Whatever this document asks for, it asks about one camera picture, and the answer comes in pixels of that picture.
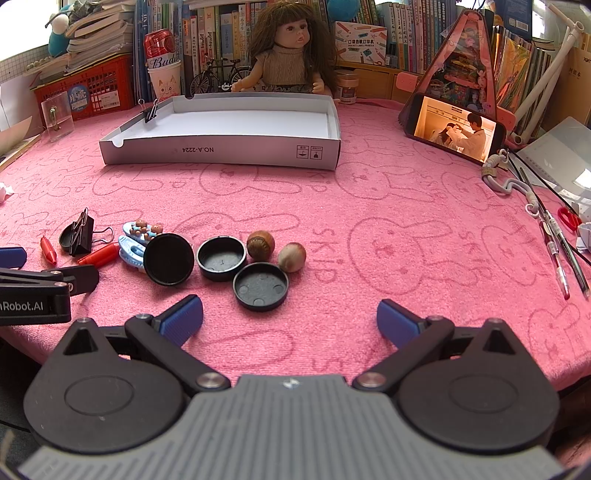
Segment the smartphone playing video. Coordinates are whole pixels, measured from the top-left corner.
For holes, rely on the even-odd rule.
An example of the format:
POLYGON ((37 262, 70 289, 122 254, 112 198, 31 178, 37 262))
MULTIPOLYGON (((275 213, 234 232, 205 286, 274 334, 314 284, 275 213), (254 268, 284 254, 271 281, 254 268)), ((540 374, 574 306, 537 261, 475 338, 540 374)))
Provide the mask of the smartphone playing video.
POLYGON ((409 137, 477 163, 497 153, 506 135, 505 126, 474 103, 464 109, 423 94, 412 97, 399 120, 409 137))

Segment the red cap piece long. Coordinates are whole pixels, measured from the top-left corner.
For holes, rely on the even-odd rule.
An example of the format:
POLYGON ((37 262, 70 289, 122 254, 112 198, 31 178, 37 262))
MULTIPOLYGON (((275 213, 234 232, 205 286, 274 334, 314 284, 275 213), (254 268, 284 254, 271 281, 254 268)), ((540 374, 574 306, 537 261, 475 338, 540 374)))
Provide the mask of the red cap piece long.
POLYGON ((85 255, 77 260, 78 265, 92 265, 95 268, 101 268, 114 262, 119 257, 119 244, 116 242, 108 243, 104 247, 85 255))

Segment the brown hazelnut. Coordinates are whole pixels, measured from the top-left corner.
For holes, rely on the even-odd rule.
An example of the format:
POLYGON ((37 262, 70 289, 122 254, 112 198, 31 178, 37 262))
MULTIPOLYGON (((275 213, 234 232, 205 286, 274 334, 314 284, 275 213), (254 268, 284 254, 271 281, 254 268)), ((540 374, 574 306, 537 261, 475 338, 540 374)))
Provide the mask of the brown hazelnut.
POLYGON ((254 261, 269 261, 274 247, 276 247, 276 243, 274 243, 273 235, 266 230, 257 230, 250 233, 246 241, 247 252, 254 261))

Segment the pale hazelnut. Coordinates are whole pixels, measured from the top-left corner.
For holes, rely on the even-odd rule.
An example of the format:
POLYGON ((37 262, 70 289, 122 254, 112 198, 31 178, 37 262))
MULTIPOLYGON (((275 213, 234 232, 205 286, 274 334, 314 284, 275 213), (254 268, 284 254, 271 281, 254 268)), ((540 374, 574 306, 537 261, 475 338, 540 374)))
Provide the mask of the pale hazelnut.
POLYGON ((307 251, 301 243, 290 242, 277 256, 277 264, 283 272, 294 273, 300 271, 304 267, 305 260, 307 260, 307 251))

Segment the red cap piece short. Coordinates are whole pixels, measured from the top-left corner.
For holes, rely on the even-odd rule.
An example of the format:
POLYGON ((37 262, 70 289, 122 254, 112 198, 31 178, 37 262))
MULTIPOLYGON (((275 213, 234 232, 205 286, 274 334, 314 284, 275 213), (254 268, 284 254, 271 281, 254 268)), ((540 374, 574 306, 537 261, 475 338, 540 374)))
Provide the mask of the red cap piece short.
POLYGON ((40 238, 40 248, 45 261, 49 265, 55 266, 57 264, 58 256, 52 243, 49 241, 47 237, 42 236, 40 238))

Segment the large black binder clip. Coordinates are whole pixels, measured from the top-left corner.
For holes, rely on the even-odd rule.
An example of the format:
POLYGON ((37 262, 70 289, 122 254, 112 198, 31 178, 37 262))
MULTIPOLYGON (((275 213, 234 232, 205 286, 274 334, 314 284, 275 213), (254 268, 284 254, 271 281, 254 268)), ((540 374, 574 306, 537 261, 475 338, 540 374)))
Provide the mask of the large black binder clip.
POLYGON ((113 229, 108 226, 102 230, 96 230, 94 219, 85 208, 77 219, 61 232, 59 245, 64 253, 76 257, 90 254, 96 244, 108 244, 113 240, 113 229))

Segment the blue decorated hair clip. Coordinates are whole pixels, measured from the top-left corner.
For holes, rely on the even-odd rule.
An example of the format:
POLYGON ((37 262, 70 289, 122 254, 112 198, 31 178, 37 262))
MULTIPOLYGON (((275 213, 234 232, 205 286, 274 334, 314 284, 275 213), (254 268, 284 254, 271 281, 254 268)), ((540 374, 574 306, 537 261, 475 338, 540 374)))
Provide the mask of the blue decorated hair clip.
POLYGON ((163 233, 163 226, 161 224, 151 225, 143 219, 138 219, 126 222, 122 230, 127 237, 146 246, 152 239, 163 233))

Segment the white cardboard tray box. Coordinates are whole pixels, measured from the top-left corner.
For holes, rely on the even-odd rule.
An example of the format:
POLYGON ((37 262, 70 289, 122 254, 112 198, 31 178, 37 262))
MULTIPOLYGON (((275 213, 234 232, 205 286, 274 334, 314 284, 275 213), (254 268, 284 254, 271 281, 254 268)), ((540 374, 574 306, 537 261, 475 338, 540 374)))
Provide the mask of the white cardboard tray box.
POLYGON ((298 93, 175 96, 99 141, 107 165, 204 163, 335 170, 341 152, 332 98, 298 93))

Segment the black round lid front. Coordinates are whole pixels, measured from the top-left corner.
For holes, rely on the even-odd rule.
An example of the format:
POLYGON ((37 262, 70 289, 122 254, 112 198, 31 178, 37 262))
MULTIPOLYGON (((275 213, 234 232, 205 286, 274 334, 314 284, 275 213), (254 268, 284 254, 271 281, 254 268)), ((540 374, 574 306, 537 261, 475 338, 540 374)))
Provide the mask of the black round lid front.
POLYGON ((287 298, 290 281, 279 266, 266 262, 246 265, 232 282, 238 303, 252 311, 270 311, 287 298))

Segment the blue cardboard box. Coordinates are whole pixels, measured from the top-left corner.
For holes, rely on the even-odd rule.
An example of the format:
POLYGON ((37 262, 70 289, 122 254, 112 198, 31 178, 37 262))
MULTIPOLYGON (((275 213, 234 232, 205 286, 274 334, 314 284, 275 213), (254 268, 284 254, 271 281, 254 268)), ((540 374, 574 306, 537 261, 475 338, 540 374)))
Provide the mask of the blue cardboard box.
POLYGON ((532 0, 495 0, 495 13, 506 29, 530 41, 532 38, 532 0))

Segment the stack of books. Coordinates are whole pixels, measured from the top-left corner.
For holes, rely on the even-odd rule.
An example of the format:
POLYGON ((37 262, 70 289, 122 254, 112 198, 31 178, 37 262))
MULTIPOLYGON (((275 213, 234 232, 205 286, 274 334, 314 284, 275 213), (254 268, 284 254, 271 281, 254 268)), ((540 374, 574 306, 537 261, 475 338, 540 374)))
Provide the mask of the stack of books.
POLYGON ((97 61, 132 51, 135 1, 72 1, 69 11, 67 52, 47 54, 29 63, 26 72, 42 78, 70 74, 97 61))

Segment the small binder clip on tray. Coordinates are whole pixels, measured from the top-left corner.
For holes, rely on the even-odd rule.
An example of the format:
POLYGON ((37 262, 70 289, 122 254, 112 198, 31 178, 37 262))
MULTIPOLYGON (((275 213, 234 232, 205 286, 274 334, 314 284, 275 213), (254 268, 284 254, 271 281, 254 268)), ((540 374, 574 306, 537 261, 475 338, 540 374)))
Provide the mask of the small binder clip on tray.
POLYGON ((150 122, 156 117, 159 106, 158 99, 155 99, 151 103, 148 103, 145 102, 142 98, 139 98, 137 104, 140 107, 140 113, 145 123, 150 122))

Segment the black pen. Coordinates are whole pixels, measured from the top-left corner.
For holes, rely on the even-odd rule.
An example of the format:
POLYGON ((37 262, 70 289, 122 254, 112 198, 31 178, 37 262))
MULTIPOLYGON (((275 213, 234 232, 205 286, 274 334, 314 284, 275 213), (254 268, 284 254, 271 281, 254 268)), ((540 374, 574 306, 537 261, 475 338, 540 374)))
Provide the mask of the black pen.
POLYGON ((557 221, 554 217, 549 213, 548 209, 544 206, 542 200, 538 197, 537 194, 534 194, 534 198, 538 201, 539 204, 539 217, 540 221, 543 220, 547 226, 550 228, 551 233, 554 237, 556 245, 559 249, 560 255, 564 256, 566 263, 572 270, 575 280, 586 299, 590 297, 590 287, 584 276, 582 267, 578 263, 578 260, 575 258, 574 250, 571 248, 570 244, 568 243, 564 233, 562 232, 561 228, 559 227, 557 221))

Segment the blue penguin plush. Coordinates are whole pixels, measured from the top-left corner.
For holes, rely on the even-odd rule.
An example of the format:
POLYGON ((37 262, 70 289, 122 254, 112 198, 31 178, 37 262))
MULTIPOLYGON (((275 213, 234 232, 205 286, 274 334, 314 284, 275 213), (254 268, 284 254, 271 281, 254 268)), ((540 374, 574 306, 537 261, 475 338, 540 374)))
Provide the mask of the blue penguin plush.
POLYGON ((69 38, 66 36, 66 31, 69 27, 69 11, 69 5, 62 7, 56 14, 50 17, 46 24, 46 27, 51 27, 48 53, 52 58, 59 57, 67 52, 69 38))

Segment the black round lid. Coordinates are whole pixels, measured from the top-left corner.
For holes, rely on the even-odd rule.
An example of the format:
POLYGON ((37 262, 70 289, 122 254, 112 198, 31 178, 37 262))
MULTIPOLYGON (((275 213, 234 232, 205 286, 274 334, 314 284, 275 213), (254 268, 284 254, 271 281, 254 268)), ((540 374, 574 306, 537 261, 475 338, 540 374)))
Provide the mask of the black round lid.
POLYGON ((180 235, 160 234, 145 247, 143 268, 146 275, 158 285, 179 285, 185 282, 193 271, 192 247, 180 235))
POLYGON ((206 279, 231 281, 245 267, 246 247, 235 237, 211 237, 198 247, 195 258, 200 273, 206 279))
POLYGON ((266 262, 246 265, 232 282, 238 303, 252 311, 270 311, 287 298, 290 281, 279 266, 266 262))

